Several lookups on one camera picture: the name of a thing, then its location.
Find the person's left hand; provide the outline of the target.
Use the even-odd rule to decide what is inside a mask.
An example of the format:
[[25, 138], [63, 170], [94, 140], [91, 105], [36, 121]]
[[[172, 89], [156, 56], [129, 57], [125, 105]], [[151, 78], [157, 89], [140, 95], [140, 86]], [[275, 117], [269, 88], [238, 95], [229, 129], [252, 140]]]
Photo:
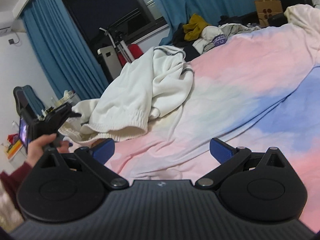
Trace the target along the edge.
[[[42, 135], [41, 137], [33, 140], [27, 150], [27, 158], [26, 163], [33, 168], [36, 163], [39, 161], [39, 159], [44, 154], [44, 147], [51, 144], [55, 139], [57, 138], [57, 135], [50, 134], [50, 135]], [[69, 148], [72, 146], [72, 143], [69, 141], [60, 141], [58, 143], [58, 147], [56, 148], [59, 153], [69, 153]]]

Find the dark red sleeve forearm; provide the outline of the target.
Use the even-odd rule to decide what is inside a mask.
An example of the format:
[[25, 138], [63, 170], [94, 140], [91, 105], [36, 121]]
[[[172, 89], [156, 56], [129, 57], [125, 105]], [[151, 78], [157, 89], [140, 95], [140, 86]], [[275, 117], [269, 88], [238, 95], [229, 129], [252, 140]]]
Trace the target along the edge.
[[4, 186], [7, 194], [10, 196], [10, 199], [18, 212], [21, 212], [21, 210], [17, 202], [17, 191], [31, 170], [32, 167], [25, 161], [10, 175], [8, 175], [5, 171], [1, 172], [1, 183]]

